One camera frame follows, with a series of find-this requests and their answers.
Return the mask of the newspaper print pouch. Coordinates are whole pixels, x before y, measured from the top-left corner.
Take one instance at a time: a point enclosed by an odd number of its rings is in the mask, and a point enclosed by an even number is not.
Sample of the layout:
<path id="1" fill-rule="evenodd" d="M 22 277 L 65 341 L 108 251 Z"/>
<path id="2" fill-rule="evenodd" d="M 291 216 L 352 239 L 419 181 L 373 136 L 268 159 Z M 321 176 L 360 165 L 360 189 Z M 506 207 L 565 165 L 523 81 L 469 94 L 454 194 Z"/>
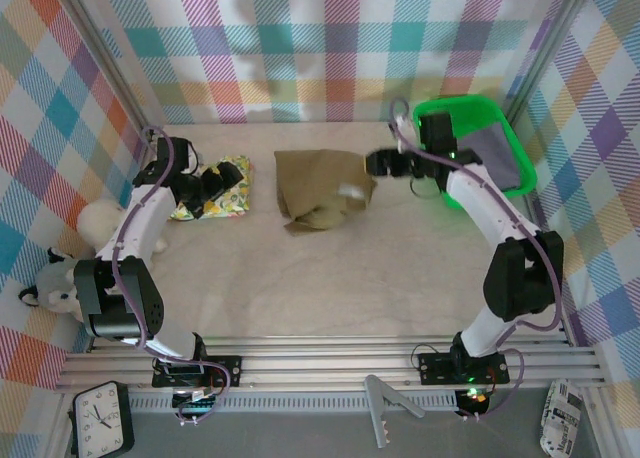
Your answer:
<path id="1" fill-rule="evenodd" d="M 549 458 L 570 458 L 575 448 L 583 397 L 568 379 L 549 388 L 540 425 L 540 446 Z"/>

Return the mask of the lemon print skirt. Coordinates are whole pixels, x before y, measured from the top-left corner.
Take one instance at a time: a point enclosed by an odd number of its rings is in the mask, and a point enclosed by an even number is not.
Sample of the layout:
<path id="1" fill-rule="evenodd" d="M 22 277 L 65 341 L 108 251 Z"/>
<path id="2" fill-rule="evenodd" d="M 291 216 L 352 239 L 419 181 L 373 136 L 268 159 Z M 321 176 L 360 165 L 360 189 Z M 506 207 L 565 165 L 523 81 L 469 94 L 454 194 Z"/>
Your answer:
<path id="1" fill-rule="evenodd" d="M 215 172 L 218 172 L 218 164 L 222 161 L 229 161 L 235 164 L 243 173 L 244 179 L 233 188 L 225 188 L 225 192 L 215 201 L 206 201 L 203 214 L 190 214 L 184 206 L 178 205 L 171 214 L 172 220 L 193 221 L 209 218 L 239 217 L 249 211 L 249 196 L 253 178 L 253 166 L 247 156 L 225 156 L 214 164 L 200 165 L 192 174 L 200 177 L 207 168 L 211 168 Z"/>

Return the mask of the grey plastic clamp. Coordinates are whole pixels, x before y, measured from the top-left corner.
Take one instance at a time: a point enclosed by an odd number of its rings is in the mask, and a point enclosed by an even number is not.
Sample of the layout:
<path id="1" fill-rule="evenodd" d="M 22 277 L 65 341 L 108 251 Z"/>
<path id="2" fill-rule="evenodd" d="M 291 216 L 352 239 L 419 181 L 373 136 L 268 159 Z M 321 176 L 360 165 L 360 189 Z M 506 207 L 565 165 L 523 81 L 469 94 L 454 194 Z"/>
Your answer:
<path id="1" fill-rule="evenodd" d="M 369 404 L 373 431 L 379 449 L 385 448 L 390 442 L 386 428 L 386 420 L 384 419 L 386 402 L 403 407 L 416 418 L 423 418 L 426 414 L 422 408 L 375 375 L 368 375 L 363 384 Z"/>

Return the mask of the olive khaki skirt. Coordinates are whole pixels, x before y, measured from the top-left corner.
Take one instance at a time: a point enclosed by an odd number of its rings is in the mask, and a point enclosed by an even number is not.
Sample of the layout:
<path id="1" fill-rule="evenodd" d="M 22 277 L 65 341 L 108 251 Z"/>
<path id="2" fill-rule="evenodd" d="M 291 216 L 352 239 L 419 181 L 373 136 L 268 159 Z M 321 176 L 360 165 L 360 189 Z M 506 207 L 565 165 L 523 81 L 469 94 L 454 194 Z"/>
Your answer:
<path id="1" fill-rule="evenodd" d="M 288 150 L 274 157 L 277 203 L 293 236 L 340 226 L 367 209 L 377 186 L 354 152 Z"/>

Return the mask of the grey husky plush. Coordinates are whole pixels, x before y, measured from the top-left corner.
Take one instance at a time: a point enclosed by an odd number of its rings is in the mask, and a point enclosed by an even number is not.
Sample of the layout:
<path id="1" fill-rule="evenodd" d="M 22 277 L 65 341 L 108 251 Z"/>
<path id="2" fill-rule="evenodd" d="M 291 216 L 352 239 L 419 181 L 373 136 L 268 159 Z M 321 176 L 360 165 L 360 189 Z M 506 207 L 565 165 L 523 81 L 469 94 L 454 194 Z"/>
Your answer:
<path id="1" fill-rule="evenodd" d="M 42 307 L 53 313 L 72 315 L 83 322 L 74 284 L 79 260 L 56 248 L 47 249 L 48 263 L 36 274 L 35 284 L 23 289 L 19 300 L 27 306 Z"/>

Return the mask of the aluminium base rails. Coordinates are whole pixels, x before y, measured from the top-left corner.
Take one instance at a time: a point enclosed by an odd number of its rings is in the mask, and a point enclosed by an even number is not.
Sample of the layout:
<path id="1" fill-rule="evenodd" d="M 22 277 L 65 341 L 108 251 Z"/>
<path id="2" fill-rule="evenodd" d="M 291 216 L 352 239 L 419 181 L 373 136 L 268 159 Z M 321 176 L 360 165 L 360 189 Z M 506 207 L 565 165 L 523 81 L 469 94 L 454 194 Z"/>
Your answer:
<path id="1" fill-rule="evenodd" d="M 420 387 L 416 369 L 421 352 L 445 352 L 445 336 L 275 336 L 208 337 L 210 355 L 242 357 L 241 391 L 329 392 L 361 389 L 374 374 L 400 391 Z M 602 387 L 607 382 L 603 360 L 590 347 L 571 346 L 561 332 L 548 335 L 515 334 L 505 344 L 519 356 L 507 355 L 511 379 L 525 388 L 543 388 L 557 378 L 579 387 Z M 93 341 L 89 352 L 68 355 L 58 379 L 58 392 L 76 392 L 116 380 L 148 391 L 152 358 L 129 345 L 104 339 Z"/>

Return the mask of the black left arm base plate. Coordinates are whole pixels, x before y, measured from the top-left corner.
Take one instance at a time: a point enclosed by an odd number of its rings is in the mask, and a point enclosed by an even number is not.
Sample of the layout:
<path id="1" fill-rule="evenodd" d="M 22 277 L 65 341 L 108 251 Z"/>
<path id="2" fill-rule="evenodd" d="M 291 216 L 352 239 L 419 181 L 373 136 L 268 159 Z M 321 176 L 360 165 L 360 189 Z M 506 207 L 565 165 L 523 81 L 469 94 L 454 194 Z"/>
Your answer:
<path id="1" fill-rule="evenodd" d="M 239 355 L 218 355 L 203 358 L 204 362 L 215 363 L 227 369 L 231 376 L 231 387 L 240 385 L 242 357 Z M 218 368 L 211 366 L 186 365 L 170 363 L 154 359 L 152 362 L 153 388 L 222 388 L 225 386 L 225 375 Z"/>

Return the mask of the plain lavender skirt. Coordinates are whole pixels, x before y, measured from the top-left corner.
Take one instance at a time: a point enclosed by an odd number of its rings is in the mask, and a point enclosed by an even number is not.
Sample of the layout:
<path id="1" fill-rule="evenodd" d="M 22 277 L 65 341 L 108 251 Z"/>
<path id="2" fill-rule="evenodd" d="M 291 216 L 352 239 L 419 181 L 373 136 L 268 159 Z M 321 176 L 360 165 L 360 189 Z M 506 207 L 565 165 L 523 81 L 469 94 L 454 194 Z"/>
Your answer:
<path id="1" fill-rule="evenodd" d="M 472 149 L 479 156 L 501 191 L 520 187 L 520 171 L 501 123 L 465 135 L 459 146 Z"/>

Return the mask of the aluminium corner post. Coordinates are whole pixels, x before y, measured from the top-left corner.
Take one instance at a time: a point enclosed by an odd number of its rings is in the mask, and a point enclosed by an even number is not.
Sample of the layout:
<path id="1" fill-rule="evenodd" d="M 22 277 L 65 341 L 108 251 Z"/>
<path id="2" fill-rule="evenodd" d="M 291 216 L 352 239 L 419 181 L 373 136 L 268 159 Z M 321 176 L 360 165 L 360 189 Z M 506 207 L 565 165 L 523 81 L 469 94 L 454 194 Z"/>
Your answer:
<path id="1" fill-rule="evenodd" d="M 525 111 L 586 1 L 551 0 L 547 6 L 506 96 L 504 111 L 511 125 L 514 125 Z"/>
<path id="2" fill-rule="evenodd" d="M 166 116 L 110 0 L 60 0 L 129 118 L 141 129 Z"/>

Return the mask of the green controller circuit board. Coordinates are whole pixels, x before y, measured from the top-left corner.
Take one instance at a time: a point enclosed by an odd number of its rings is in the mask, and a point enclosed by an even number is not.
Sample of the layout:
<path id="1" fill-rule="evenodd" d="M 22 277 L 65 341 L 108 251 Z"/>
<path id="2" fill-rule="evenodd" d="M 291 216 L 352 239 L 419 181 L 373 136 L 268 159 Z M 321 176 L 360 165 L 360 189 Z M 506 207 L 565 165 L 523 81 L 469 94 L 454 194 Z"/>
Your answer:
<path id="1" fill-rule="evenodd" d="M 171 400 L 171 407 L 182 408 L 184 412 L 196 409 L 210 409 L 216 402 L 218 393 L 212 389 L 179 390 L 174 392 Z"/>

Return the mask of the black controller board orange connector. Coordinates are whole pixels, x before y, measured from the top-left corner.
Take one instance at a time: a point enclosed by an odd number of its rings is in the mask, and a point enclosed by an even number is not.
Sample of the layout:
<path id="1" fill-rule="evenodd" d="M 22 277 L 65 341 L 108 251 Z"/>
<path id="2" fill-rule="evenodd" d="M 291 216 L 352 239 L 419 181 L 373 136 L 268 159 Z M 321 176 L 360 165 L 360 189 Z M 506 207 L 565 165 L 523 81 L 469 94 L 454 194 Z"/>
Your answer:
<path id="1" fill-rule="evenodd" d="M 483 389 L 458 390 L 455 394 L 458 406 L 456 413 L 462 417 L 482 415 L 489 409 L 490 395 Z"/>

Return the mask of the black alarm clock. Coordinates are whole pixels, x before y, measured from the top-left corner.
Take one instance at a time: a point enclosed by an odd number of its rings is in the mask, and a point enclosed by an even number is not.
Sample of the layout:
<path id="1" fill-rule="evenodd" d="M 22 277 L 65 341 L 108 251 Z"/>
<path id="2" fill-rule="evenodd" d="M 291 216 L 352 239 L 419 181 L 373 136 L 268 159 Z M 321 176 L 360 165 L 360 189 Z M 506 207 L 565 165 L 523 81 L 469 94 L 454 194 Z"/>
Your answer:
<path id="1" fill-rule="evenodd" d="M 108 381 L 78 393 L 72 419 L 77 458 L 119 458 L 134 446 L 127 387 Z"/>

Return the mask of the green plastic basket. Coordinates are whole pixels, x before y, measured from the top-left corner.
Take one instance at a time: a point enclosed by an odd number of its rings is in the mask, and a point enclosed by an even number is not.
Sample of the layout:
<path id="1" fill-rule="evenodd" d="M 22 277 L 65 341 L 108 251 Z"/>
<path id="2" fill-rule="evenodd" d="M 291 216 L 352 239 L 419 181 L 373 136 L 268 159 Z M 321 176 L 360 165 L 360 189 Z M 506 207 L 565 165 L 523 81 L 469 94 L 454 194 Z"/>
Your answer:
<path id="1" fill-rule="evenodd" d="M 459 146 L 459 141 L 465 135 L 486 128 L 493 123 L 501 123 L 512 148 L 521 178 L 519 188 L 503 191 L 503 193 L 507 197 L 515 197 L 526 195 L 534 190 L 537 184 L 534 165 L 496 102 L 482 95 L 444 97 L 418 104 L 413 109 L 412 116 L 414 121 L 418 123 L 420 115 L 440 111 L 450 114 L 453 133 L 459 149 L 464 149 Z"/>

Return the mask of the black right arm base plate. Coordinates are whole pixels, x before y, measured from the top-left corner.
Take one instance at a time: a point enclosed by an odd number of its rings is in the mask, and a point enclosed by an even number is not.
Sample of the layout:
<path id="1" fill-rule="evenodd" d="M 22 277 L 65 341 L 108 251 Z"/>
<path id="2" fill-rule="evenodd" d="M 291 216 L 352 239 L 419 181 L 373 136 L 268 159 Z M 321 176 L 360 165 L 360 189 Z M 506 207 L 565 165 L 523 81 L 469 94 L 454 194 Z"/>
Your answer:
<path id="1" fill-rule="evenodd" d="M 507 384 L 510 375 L 503 354 L 481 358 L 454 358 L 450 352 L 418 355 L 422 385 Z"/>

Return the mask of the white teddy bear plush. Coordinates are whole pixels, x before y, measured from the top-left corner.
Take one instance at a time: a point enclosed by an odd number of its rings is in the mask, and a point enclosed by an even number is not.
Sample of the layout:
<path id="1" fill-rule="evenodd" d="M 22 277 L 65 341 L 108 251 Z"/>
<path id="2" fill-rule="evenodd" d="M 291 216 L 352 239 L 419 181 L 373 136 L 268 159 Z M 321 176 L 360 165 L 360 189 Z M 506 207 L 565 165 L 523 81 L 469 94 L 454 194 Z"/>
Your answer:
<path id="1" fill-rule="evenodd" d="M 100 252 L 119 230 L 127 210 L 112 199 L 101 198 L 87 204 L 77 217 L 77 232 L 94 250 Z"/>

